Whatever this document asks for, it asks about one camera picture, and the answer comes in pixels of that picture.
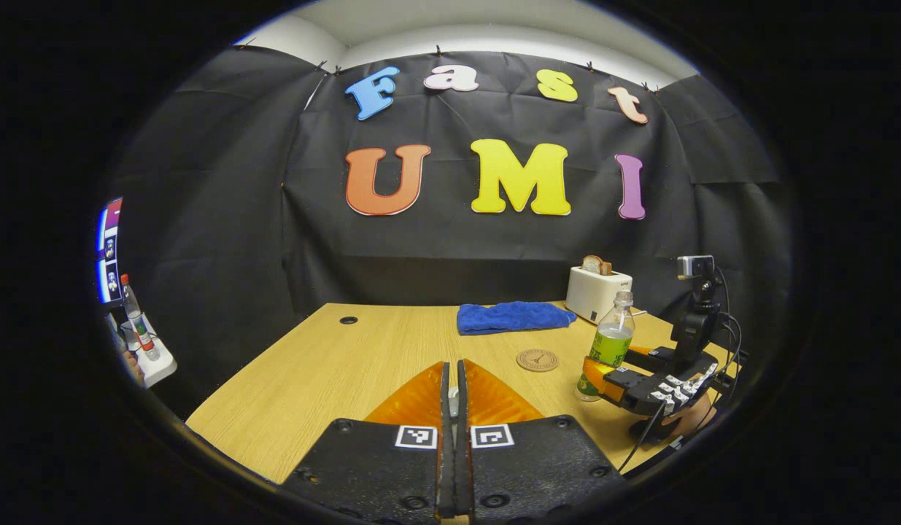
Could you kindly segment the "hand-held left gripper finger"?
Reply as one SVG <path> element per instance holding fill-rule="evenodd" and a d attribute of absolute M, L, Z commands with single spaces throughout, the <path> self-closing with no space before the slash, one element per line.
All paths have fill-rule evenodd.
<path fill-rule="evenodd" d="M 457 371 L 456 498 L 472 521 L 567 521 L 624 488 L 573 416 L 544 416 L 469 359 Z"/>
<path fill-rule="evenodd" d="M 334 419 L 287 491 L 358 521 L 437 521 L 453 511 L 449 365 L 427 367 L 363 419 Z"/>

